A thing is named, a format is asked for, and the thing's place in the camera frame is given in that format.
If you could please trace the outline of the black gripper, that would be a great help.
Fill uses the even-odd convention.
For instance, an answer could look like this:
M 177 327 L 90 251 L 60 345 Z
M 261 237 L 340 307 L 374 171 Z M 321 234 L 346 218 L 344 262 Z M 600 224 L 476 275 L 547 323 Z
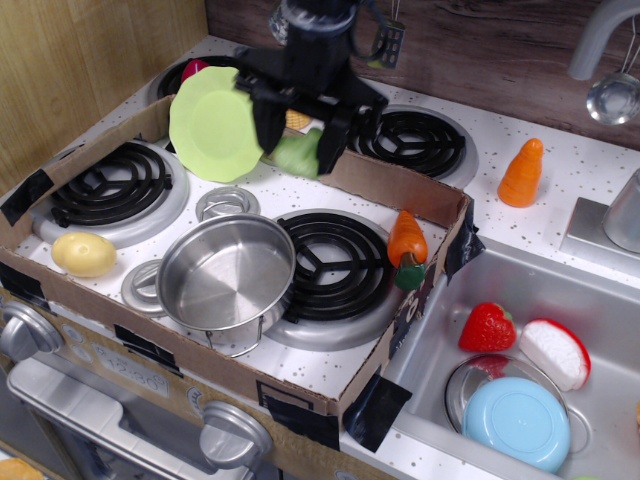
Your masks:
M 239 87 L 250 94 L 257 140 L 266 154 L 283 135 L 288 109 L 324 122 L 317 147 L 320 175 L 332 172 L 358 125 L 378 123 L 388 100 L 352 69 L 351 58 L 359 53 L 355 26 L 291 22 L 285 46 L 236 54 Z

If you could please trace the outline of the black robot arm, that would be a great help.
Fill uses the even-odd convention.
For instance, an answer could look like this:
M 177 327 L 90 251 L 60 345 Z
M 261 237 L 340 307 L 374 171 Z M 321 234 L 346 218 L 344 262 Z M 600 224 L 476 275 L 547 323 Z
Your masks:
M 333 170 L 352 132 L 377 130 L 388 100 L 351 67 L 362 6 L 384 22 L 373 1 L 283 1 L 286 45 L 248 48 L 236 55 L 236 87 L 250 96 L 257 140 L 265 153 L 272 153 L 283 136 L 289 109 L 324 123 L 317 145 L 322 175 Z

